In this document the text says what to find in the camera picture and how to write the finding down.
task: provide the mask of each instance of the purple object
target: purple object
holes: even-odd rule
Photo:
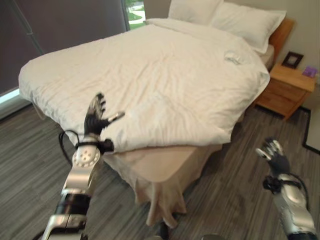
[[[314,78],[317,74],[318,70],[315,67],[307,66],[303,71],[303,75],[308,76],[310,78]]]

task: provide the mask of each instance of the window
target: window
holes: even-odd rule
[[[146,15],[144,2],[141,0],[125,0],[130,30],[145,25]]]

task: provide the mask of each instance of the robotic arm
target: robotic arm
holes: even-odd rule
[[[102,119],[105,103],[101,93],[90,103],[84,121],[83,141],[76,145],[72,169],[42,240],[88,240],[88,236],[81,231],[86,226],[90,200],[96,188],[98,171],[103,164],[100,156],[114,151],[111,140],[100,141],[100,134],[102,129],[125,115],[124,112],[118,112],[112,117]]]
[[[273,194],[273,201],[287,238],[317,240],[314,220],[309,213],[306,186],[298,176],[290,173],[289,161],[279,142],[274,138],[267,138],[262,148],[257,148],[256,152],[266,159],[270,166],[270,175],[263,181],[263,187]]]

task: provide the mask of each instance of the dark roller shade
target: dark roller shade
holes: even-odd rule
[[[126,31],[122,0],[16,0],[45,53]]]
[[[126,26],[122,0],[0,0],[0,95],[18,87],[21,67],[41,52],[120,34]]]
[[[0,1],[0,96],[18,87],[21,67],[38,53],[7,2]]]

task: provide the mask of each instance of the striped carpet floor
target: striped carpet floor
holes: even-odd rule
[[[309,190],[311,214],[320,229],[320,155],[302,147],[308,116],[298,110],[288,122],[250,108],[232,141],[214,153],[202,177],[185,194],[171,240],[200,240],[217,233],[228,240],[284,240],[272,195],[262,188],[267,164],[255,154],[265,137],[283,144],[292,172]],[[60,152],[60,127],[40,120],[30,106],[0,123],[0,239],[31,240],[53,213],[70,170]],[[73,153],[67,144],[69,154]],[[106,164],[88,212],[90,240],[143,240],[157,231],[145,221],[148,204],[137,206],[129,185]]]

